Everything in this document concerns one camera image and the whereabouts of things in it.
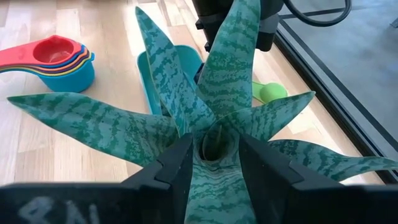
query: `measuring cup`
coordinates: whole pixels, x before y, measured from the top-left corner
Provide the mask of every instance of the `measuring cup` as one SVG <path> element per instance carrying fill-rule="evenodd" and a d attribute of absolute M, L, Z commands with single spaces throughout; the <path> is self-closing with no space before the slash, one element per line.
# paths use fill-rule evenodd
<path fill-rule="evenodd" d="M 16 68 L 10 71 L 29 72 L 37 75 L 49 89 L 55 92 L 74 92 L 79 93 L 86 90 L 94 82 L 95 71 L 92 61 L 94 60 L 94 53 L 91 53 L 91 58 L 83 63 L 80 67 L 66 75 L 48 76 L 40 75 L 26 69 Z"/>
<path fill-rule="evenodd" d="M 49 38 L 0 51 L 0 68 L 35 65 L 57 68 L 69 64 L 81 51 L 81 44 L 74 40 L 52 35 Z"/>
<path fill-rule="evenodd" d="M 26 72 L 38 75 L 48 75 L 48 76 L 66 75 L 70 72 L 74 72 L 76 69 L 78 69 L 78 67 L 82 66 L 83 63 L 85 63 L 91 58 L 90 51 L 84 45 L 82 45 L 82 49 L 84 50 L 83 54 L 78 55 L 77 57 L 75 57 L 74 61 L 63 67 L 43 68 L 34 65 L 9 66 L 9 67 L 0 68 L 0 73 L 8 72 L 10 70 L 25 70 Z"/>

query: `striped leaf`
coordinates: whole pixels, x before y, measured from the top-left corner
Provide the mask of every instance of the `striped leaf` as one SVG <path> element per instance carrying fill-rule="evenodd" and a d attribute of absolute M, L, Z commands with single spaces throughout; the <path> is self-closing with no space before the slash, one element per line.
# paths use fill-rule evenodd
<path fill-rule="evenodd" d="M 260 10 L 260 0 L 235 0 L 211 46 L 197 93 L 217 118 L 251 107 Z"/>
<path fill-rule="evenodd" d="M 212 125 L 204 140 L 207 157 L 213 157 L 220 152 L 214 146 L 222 127 L 222 137 L 229 139 L 224 143 L 228 146 L 230 159 L 237 161 L 238 142 L 231 139 L 239 138 L 239 134 L 249 134 L 261 141 L 268 141 L 283 127 L 289 124 L 312 100 L 315 92 L 310 91 L 300 95 L 273 100 L 255 108 L 245 108 L 226 115 Z"/>
<path fill-rule="evenodd" d="M 213 112 L 196 96 L 195 90 L 182 71 L 178 53 L 169 38 L 138 7 L 136 16 L 156 91 L 174 119 L 179 135 L 204 135 L 204 130 L 215 120 Z"/>
<path fill-rule="evenodd" d="M 185 223 L 256 223 L 240 166 L 193 166 Z"/>
<path fill-rule="evenodd" d="M 333 180 L 342 181 L 375 170 L 398 169 L 398 162 L 384 157 L 348 157 L 326 147 L 299 140 L 276 140 L 269 146 Z"/>
<path fill-rule="evenodd" d="M 177 138 L 170 118 L 121 110 L 78 93 L 13 96 L 8 100 L 51 128 L 140 166 L 154 161 Z"/>

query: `teal container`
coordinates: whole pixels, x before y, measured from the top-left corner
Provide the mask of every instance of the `teal container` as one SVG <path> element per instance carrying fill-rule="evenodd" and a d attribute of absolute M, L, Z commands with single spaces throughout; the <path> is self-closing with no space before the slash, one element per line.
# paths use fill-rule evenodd
<path fill-rule="evenodd" d="M 38 77 L 54 92 L 74 92 L 80 93 L 86 90 L 94 82 L 95 71 L 92 61 L 93 58 L 85 62 L 78 70 L 67 75 L 50 77 L 38 75 Z"/>
<path fill-rule="evenodd" d="M 182 70 L 185 72 L 190 84 L 196 86 L 193 81 L 193 77 L 196 75 L 202 60 L 198 52 L 187 46 L 187 45 L 176 45 L 178 57 L 180 58 L 180 63 Z M 147 99 L 147 104 L 149 105 L 149 112 L 152 114 L 162 114 L 160 108 L 160 99 L 155 91 L 154 82 L 149 70 L 149 64 L 146 52 L 141 53 L 137 59 L 138 69 L 141 74 L 142 84 L 144 85 L 144 93 Z"/>

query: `wooden table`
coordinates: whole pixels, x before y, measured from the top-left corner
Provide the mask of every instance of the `wooden table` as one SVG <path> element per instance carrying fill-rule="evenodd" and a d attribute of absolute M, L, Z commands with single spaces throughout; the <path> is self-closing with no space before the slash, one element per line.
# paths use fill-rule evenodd
<path fill-rule="evenodd" d="M 134 8 L 140 6 L 175 44 L 207 53 L 191 0 L 0 1 L 0 49 L 58 34 L 96 54 L 96 80 L 84 94 L 114 106 L 147 113 L 137 56 L 144 50 Z M 283 84 L 290 95 L 308 91 L 277 48 L 256 52 L 254 79 Z M 12 182 L 119 182 L 140 167 L 90 149 L 54 131 L 6 101 L 7 96 L 49 92 L 34 75 L 0 77 L 0 184 Z M 360 156 L 317 99 L 274 139 L 301 139 L 339 153 Z M 345 183 L 381 183 L 375 173 Z"/>

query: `red measuring cup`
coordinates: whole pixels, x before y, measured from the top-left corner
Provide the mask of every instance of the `red measuring cup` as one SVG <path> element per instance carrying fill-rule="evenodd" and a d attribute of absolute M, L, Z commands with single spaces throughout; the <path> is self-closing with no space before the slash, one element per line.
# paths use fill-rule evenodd
<path fill-rule="evenodd" d="M 60 65 L 81 50 L 74 40 L 52 35 L 49 38 L 0 51 L 0 67 L 18 65 Z"/>

